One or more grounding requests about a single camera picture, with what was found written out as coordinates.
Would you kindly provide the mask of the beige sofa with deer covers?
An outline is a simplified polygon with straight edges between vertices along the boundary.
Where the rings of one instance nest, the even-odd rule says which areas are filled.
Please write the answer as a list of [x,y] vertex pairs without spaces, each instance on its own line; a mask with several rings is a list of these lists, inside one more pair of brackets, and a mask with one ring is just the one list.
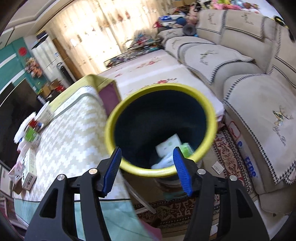
[[159,32],[166,51],[222,102],[263,210],[295,208],[295,40],[267,16],[205,9],[196,36]]

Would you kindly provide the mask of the yellow rimmed dark trash bin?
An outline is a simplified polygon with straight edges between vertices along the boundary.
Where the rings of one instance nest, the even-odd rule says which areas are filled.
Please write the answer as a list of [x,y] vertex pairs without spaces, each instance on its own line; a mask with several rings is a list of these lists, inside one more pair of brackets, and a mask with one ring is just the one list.
[[109,153],[121,148],[120,168],[149,178],[174,176],[174,166],[151,169],[159,162],[157,145],[173,135],[188,143],[199,162],[216,137],[217,118],[213,104],[200,91],[183,84],[155,84],[131,94],[111,112],[105,126]]

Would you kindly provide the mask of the green packet in bin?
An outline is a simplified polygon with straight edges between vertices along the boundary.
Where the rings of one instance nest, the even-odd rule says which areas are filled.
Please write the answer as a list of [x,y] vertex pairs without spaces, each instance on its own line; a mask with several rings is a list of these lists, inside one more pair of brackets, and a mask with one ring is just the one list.
[[183,143],[179,148],[185,158],[189,158],[194,153],[189,143]]

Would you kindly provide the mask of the pile of plush toys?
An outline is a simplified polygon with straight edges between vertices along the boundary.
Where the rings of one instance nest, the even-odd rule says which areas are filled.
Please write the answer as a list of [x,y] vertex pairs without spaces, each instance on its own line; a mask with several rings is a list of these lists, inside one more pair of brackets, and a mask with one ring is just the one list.
[[193,1],[198,10],[201,9],[233,9],[243,11],[259,11],[257,4],[245,1]]

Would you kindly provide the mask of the black yellow plush toy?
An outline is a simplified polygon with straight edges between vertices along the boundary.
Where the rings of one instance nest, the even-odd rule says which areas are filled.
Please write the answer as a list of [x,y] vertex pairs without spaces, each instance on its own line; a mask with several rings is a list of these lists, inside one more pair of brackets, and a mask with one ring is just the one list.
[[280,24],[281,26],[283,26],[283,27],[285,27],[285,28],[288,29],[288,33],[289,33],[290,40],[291,40],[292,42],[295,42],[295,38],[294,38],[294,36],[293,36],[291,30],[288,28],[287,24],[285,23],[285,21],[284,21],[281,17],[279,17],[279,16],[274,16],[273,19],[274,19],[278,24]]

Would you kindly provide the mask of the black tower fan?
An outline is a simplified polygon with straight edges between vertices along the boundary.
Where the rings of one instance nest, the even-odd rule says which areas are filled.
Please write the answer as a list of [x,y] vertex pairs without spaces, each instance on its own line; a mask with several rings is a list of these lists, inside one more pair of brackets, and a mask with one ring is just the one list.
[[62,62],[59,62],[56,67],[59,69],[64,79],[67,81],[69,85],[74,84],[73,78],[70,76],[69,72],[67,71],[67,69],[65,68]]

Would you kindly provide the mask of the dark round cushion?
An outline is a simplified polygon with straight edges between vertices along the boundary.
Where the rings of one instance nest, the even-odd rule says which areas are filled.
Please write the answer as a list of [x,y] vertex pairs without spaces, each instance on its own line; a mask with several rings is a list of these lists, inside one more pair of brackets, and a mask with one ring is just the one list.
[[197,31],[196,31],[196,27],[195,25],[192,24],[186,24],[184,25],[184,27],[182,28],[183,30],[183,34],[184,36],[196,36],[197,35]]

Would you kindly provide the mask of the cardboard boxes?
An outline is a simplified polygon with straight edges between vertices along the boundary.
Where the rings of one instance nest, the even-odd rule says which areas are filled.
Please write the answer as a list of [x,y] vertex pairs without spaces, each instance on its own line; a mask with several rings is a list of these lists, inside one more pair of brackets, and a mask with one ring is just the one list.
[[51,83],[46,83],[38,92],[38,95],[40,95],[43,98],[47,98],[50,94],[53,93],[53,91],[60,94],[65,89],[66,87],[61,83],[61,81],[59,81],[58,79],[55,79]]

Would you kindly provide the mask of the artificial flower bouquet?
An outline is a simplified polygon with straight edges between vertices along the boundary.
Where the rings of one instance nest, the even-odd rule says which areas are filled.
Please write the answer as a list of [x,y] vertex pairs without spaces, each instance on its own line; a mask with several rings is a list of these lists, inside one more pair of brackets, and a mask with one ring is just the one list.
[[32,78],[40,78],[43,75],[42,68],[34,57],[25,59],[25,71],[31,75]]

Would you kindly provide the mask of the white packet in bin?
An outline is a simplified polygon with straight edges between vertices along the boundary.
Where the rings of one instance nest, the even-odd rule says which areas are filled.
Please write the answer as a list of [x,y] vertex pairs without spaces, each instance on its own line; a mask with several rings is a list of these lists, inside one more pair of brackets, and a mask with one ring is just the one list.
[[164,142],[156,146],[156,152],[160,158],[165,157],[168,154],[172,154],[175,147],[179,147],[182,144],[177,134],[169,137]]

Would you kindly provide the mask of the chevron patterned table cloth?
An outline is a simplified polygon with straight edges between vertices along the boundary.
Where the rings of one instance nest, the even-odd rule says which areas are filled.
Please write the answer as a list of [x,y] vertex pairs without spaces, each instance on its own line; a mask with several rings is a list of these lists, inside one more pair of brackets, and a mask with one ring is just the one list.
[[[37,178],[29,191],[14,195],[17,217],[29,223],[49,186],[59,174],[75,177],[109,157],[105,125],[121,101],[116,81],[86,75],[51,103],[54,118],[41,131],[36,148]],[[133,208],[121,173],[107,197],[100,200],[112,240],[161,240],[158,228],[141,221]]]

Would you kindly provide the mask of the low shelf of books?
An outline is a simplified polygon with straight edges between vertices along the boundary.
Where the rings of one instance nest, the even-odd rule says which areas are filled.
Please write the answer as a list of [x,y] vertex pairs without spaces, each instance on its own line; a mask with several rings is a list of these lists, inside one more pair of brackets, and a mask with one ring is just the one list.
[[134,39],[128,40],[126,43],[129,42],[130,46],[126,48],[125,52],[104,61],[104,66],[107,69],[162,49],[161,39],[146,34],[138,34]]

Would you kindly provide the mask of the black television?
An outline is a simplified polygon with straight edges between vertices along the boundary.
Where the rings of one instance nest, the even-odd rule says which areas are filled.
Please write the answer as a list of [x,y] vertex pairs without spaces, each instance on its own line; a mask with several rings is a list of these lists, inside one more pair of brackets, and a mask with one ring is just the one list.
[[12,168],[18,158],[14,136],[21,123],[31,113],[38,112],[43,104],[38,100],[29,83],[24,79],[1,103],[1,161]]

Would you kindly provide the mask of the cream window curtains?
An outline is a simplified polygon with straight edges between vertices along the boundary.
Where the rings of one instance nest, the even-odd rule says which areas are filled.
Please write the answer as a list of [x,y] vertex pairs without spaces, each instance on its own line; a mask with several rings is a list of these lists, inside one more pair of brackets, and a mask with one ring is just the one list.
[[126,51],[138,35],[154,37],[152,26],[171,1],[73,1],[45,30],[57,39],[82,75],[98,74],[104,61]]

